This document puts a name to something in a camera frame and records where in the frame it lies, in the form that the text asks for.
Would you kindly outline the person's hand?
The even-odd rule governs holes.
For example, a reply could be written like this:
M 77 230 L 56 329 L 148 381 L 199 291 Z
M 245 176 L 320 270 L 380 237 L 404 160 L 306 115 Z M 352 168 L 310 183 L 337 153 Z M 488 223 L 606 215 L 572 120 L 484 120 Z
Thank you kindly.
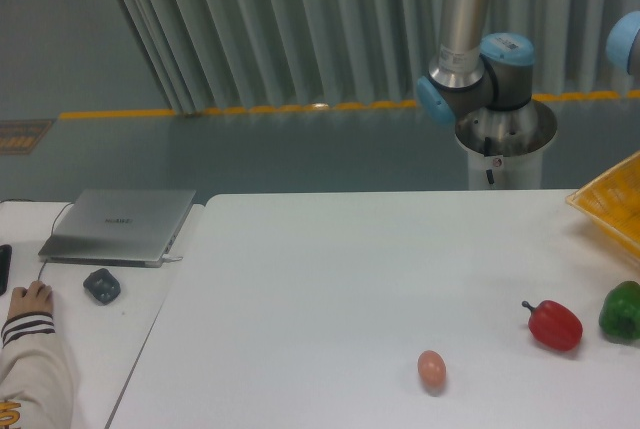
M 53 290 L 42 281 L 33 281 L 27 288 L 13 289 L 7 319 L 14 319 L 32 313 L 52 315 L 54 311 Z

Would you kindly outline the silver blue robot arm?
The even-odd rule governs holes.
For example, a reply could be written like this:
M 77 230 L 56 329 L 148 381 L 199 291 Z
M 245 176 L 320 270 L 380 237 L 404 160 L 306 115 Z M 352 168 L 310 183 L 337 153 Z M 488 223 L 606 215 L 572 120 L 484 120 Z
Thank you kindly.
M 486 108 L 517 111 L 536 90 L 591 90 L 609 63 L 639 76 L 639 13 L 619 0 L 442 0 L 438 43 L 416 99 L 451 124 Z

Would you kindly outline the cream sleeved forearm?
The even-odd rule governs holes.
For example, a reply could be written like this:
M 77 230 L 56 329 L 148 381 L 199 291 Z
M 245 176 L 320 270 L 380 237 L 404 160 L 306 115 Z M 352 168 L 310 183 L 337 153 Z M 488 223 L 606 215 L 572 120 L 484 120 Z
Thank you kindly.
M 30 312 L 1 332 L 1 426 L 69 428 L 74 390 L 53 317 Z

